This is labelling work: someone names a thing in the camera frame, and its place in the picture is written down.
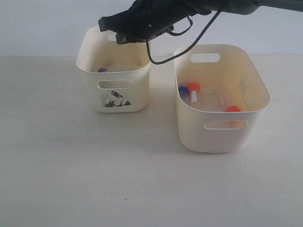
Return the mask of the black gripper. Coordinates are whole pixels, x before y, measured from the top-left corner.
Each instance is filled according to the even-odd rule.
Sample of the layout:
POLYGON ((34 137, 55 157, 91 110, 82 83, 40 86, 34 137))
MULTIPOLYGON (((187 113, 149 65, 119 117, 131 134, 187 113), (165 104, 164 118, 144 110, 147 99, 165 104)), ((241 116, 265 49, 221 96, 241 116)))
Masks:
POLYGON ((183 35, 193 25, 192 16, 210 13, 199 0, 136 0, 128 10, 102 17, 98 25, 101 32, 115 32, 117 44, 145 43, 164 33, 183 35), (174 24, 184 18, 190 26, 182 32, 174 32, 174 24))

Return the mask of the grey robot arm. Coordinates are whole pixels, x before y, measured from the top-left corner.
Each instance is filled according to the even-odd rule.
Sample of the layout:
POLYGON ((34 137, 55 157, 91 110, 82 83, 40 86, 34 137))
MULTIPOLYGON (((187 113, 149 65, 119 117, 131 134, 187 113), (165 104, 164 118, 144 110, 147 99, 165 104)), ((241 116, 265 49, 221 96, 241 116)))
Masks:
POLYGON ((131 7, 118 14, 102 17, 98 21, 101 32, 116 33, 118 44, 142 43, 164 33, 175 33, 174 24, 194 15, 209 15, 221 11, 239 15, 249 15, 259 7, 272 7, 302 11, 301 0, 136 0, 131 7))

